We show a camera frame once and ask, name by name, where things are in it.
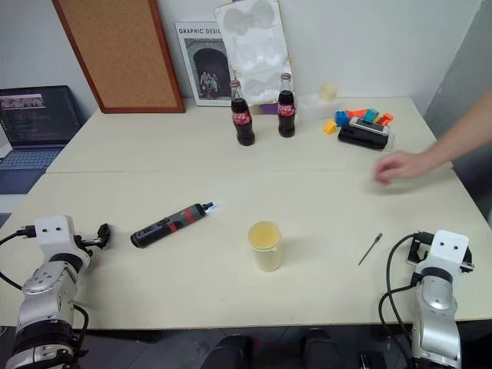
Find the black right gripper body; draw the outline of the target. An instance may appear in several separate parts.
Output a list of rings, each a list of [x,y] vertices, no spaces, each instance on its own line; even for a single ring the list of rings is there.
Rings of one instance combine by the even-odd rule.
[[[431,249],[432,241],[434,240],[433,234],[417,234],[412,238],[411,247],[408,252],[407,262],[412,265],[417,265],[427,258],[427,255]],[[467,248],[464,259],[460,265],[462,272],[472,272],[474,270],[474,264],[472,262],[472,253]]]

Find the person's bare hand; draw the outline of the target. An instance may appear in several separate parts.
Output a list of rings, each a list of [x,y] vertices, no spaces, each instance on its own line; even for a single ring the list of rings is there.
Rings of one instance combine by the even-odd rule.
[[[415,178],[426,171],[421,155],[396,151],[379,160],[374,169],[374,179],[388,185],[395,179]]]

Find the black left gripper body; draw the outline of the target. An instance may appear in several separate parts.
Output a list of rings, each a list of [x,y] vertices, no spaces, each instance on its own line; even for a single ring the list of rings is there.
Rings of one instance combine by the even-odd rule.
[[[91,247],[101,248],[100,238],[85,240],[81,237],[81,235],[75,235],[74,242],[76,246],[82,251],[84,251],[87,255],[93,255],[93,250],[91,249]]]

